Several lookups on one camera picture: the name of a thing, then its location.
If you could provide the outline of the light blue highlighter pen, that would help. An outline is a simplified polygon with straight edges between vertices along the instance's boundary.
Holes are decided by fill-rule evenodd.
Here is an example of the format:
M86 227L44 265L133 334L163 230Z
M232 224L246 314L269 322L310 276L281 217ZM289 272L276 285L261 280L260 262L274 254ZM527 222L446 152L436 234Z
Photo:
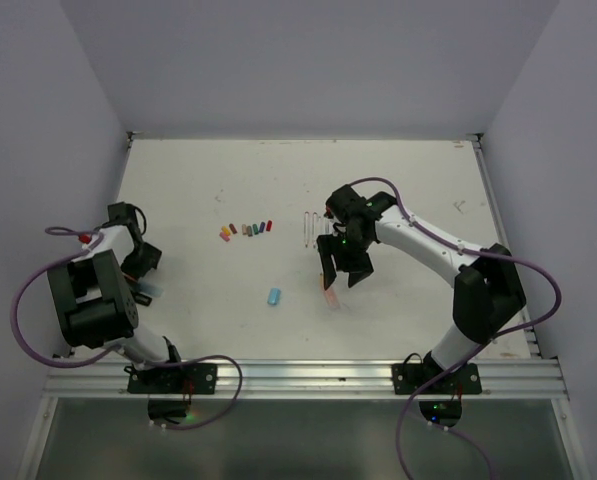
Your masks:
M149 297L153 297L153 298L159 298L162 296L164 290L154 284L151 284L149 282L146 281L137 281L135 283L135 289L138 293L143 294L143 295L147 295Z

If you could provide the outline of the pastel highlighter pen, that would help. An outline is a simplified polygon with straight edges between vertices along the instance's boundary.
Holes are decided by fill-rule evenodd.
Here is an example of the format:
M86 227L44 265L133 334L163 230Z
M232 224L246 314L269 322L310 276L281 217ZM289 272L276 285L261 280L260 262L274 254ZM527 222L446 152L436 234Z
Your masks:
M324 275L320 274L319 275L319 283L320 283L320 289L321 292L323 294L323 297L326 301L327 306L332 309L332 310L337 310L340 308L340 303L339 300L337 298L337 295L335 293L334 287L331 286L328 289L325 288L324 285Z

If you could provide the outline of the black marker pen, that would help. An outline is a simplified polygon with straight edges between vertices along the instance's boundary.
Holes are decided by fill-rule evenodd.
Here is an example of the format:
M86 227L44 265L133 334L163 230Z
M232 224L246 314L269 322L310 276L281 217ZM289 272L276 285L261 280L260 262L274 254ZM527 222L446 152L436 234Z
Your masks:
M143 306L149 306L153 301L152 297L150 297L148 295L141 294L141 293L134 294L133 298L134 298L134 301L136 304L143 305Z

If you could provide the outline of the red marker pen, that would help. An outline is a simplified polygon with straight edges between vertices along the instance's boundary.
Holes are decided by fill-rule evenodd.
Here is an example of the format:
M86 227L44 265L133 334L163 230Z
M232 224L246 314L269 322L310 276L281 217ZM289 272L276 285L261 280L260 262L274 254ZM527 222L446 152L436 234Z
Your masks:
M303 214L303 243L305 248L309 248L311 242L310 218L310 212L305 211Z

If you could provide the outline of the light blue highlighter cap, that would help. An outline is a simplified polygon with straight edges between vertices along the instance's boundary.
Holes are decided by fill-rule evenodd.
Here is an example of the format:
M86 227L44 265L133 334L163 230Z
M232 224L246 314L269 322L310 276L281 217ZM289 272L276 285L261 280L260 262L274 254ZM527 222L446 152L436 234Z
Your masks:
M281 290L279 288L271 288L267 298L267 304L270 306L277 306L281 298Z

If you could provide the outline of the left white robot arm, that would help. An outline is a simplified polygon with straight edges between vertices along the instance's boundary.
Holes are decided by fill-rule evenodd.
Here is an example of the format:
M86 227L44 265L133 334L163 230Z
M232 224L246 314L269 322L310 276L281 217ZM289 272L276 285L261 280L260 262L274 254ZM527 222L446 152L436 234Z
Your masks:
M72 347L113 349L151 369L163 392L179 390L186 369L173 343L139 324L138 308L152 295L140 280L157 269L162 251L144 239L144 212L126 202L107 207L108 219L83 234L83 254L48 269L47 279L64 340Z

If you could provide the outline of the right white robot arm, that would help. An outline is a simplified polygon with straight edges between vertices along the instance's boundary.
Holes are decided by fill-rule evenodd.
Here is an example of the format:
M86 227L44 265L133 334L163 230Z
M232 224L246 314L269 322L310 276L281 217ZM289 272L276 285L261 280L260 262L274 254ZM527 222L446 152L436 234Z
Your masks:
M370 198L352 185L335 190L325 202L331 234L316 240L323 285L330 288L338 273L356 284L373 274L372 244L393 247L436 273L453 290L453 323L422 359L418 379L429 389L446 392L459 380L468 355L486 346L526 305L526 296L510 251L464 242L406 211L397 193Z

